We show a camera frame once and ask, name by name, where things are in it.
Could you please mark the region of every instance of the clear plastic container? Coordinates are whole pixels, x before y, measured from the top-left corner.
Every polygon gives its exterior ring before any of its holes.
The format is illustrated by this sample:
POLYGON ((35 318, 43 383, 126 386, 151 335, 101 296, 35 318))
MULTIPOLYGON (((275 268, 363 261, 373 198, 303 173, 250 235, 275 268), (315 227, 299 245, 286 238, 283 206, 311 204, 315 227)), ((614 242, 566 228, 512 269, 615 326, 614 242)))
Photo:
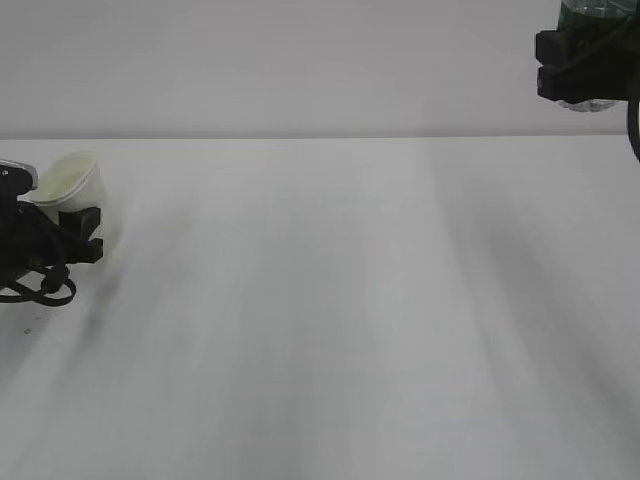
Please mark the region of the clear plastic container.
MULTIPOLYGON (((603 27, 611 21, 628 17, 636 13, 638 0, 562 0, 558 30, 577 27, 585 23, 593 23, 597 19, 603 27)), ((587 100, 571 105, 559 102, 560 105, 575 112, 601 112, 613 107, 615 100, 587 100)))
POLYGON ((59 212, 79 212, 89 207, 101 209, 101 222, 94 236, 104 240, 105 255, 113 250, 119 236, 119 221, 110 208, 92 152, 75 152, 56 161, 31 192, 31 201, 54 223, 59 212))

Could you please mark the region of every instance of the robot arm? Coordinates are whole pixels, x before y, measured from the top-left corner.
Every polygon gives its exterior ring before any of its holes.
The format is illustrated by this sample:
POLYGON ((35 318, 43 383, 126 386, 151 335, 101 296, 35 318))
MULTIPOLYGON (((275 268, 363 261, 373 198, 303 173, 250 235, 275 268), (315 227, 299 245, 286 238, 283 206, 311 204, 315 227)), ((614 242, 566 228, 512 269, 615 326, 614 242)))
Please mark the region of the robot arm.
POLYGON ((640 159, 640 15, 594 19, 567 30, 536 36, 538 95, 576 104, 590 99, 628 101, 627 131, 640 159))
POLYGON ((67 264, 95 263, 103 255, 102 240, 89 239, 100 225, 100 209, 60 212, 54 223, 34 204, 18 200, 37 185, 33 167, 0 160, 0 303, 66 305, 76 293, 67 264), (18 281, 31 271, 43 276, 39 290, 18 281), (66 296, 52 296, 63 287, 66 296))

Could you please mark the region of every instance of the white cup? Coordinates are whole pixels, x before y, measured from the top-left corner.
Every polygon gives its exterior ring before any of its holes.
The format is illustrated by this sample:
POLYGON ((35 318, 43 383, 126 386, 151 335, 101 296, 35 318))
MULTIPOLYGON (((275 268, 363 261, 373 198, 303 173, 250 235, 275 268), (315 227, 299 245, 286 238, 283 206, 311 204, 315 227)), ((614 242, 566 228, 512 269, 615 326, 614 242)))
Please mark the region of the white cup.
POLYGON ((58 213, 73 213, 89 207, 101 210, 100 226, 93 237, 104 240, 104 252, 110 252, 117 240, 117 227, 109 208, 98 161, 92 152, 74 152, 57 160, 39 178, 31 201, 54 223, 58 213))

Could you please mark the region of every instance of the black cable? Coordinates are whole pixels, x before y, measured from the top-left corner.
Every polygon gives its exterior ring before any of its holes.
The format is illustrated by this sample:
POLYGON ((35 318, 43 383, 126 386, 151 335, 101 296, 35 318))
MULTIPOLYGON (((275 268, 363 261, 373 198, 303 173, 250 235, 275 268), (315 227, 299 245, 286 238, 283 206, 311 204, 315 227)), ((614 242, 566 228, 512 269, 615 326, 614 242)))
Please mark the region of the black cable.
MULTIPOLYGON (((30 267, 31 270, 37 273, 46 275, 48 272, 45 268, 30 267)), ((62 307, 71 303, 76 296, 76 285, 70 278, 64 280, 64 285, 69 289, 69 295, 60 298, 48 297, 45 289, 32 290, 26 285, 21 284, 15 280, 0 281, 0 286, 13 290, 18 295, 0 295, 0 303, 26 303, 35 302, 46 307, 62 307)))
POLYGON ((17 295, 0 295, 0 303, 25 303, 35 302, 47 307, 60 307, 69 304, 76 295, 76 285, 69 279, 69 269, 66 265, 66 255, 60 240, 51 230, 50 220, 42 214, 33 204, 22 203, 21 214, 36 229, 40 231, 51 243, 56 262, 52 267, 39 267, 27 265, 26 270, 39 273, 44 276, 40 284, 40 290, 32 290, 16 280, 0 280, 0 287, 7 288, 17 295), (48 294, 58 292, 62 286, 66 286, 69 295, 61 298, 48 297, 48 294))

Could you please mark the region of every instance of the white table surface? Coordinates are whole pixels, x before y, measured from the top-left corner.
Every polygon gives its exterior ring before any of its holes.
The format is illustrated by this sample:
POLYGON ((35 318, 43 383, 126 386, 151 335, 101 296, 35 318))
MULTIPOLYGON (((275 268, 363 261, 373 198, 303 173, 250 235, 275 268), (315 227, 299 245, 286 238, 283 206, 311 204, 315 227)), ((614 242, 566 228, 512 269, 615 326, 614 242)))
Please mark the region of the white table surface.
POLYGON ((640 476, 623 137, 0 141, 83 149, 123 234, 0 309, 0 478, 640 476))

